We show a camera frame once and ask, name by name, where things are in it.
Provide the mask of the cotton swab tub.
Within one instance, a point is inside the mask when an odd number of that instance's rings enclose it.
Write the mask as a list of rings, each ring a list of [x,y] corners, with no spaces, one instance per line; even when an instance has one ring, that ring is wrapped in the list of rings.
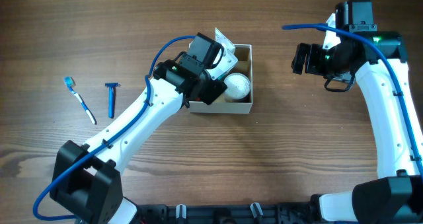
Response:
[[[250,81],[242,73],[232,73],[224,79],[227,89],[224,92],[226,102],[244,102],[250,93]]]

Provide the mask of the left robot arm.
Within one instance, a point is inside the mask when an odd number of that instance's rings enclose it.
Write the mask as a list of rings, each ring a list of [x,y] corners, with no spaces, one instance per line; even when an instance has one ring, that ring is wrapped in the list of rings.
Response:
[[[146,88],[109,126],[78,145],[69,140],[57,155],[52,182],[33,205],[36,218],[47,221],[38,208],[45,196],[69,214],[52,221],[135,223],[136,205],[125,198],[121,175],[149,136],[192,99],[211,105],[227,85],[224,75],[234,68],[235,45],[226,37],[197,33],[171,40],[191,41],[186,52],[164,62],[154,60],[145,76]]]

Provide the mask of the white lotion tube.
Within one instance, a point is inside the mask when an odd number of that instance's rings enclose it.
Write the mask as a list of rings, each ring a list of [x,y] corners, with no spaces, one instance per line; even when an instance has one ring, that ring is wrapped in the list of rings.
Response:
[[[235,52],[235,45],[218,28],[215,28],[215,41],[232,54]]]

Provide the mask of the blue disposable razor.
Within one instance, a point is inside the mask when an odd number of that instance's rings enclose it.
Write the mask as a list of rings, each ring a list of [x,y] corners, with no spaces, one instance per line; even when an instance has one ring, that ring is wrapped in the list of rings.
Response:
[[[108,88],[108,117],[114,117],[114,108],[115,108],[115,98],[116,98],[116,87],[119,87],[120,84],[117,82],[106,83],[105,87]]]

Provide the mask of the blue white toothbrush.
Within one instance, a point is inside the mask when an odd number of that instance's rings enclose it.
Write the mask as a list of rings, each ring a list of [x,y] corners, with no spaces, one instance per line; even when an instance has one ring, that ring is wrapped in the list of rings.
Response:
[[[66,87],[69,89],[71,94],[77,98],[77,100],[81,103],[81,106],[83,107],[84,111],[87,113],[87,116],[90,118],[90,121],[92,124],[96,125],[95,117],[93,116],[93,113],[89,110],[88,106],[85,104],[85,101],[82,99],[81,95],[77,93],[73,88],[75,86],[75,81],[72,77],[64,77],[63,82],[65,83]]]

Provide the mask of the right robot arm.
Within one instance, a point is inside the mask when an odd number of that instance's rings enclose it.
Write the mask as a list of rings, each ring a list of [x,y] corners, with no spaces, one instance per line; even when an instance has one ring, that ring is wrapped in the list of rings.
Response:
[[[339,3],[314,29],[325,32],[325,41],[299,44],[293,72],[359,86],[376,144],[377,178],[349,192],[313,195],[306,222],[421,223],[422,130],[402,36],[378,30],[370,0]]]

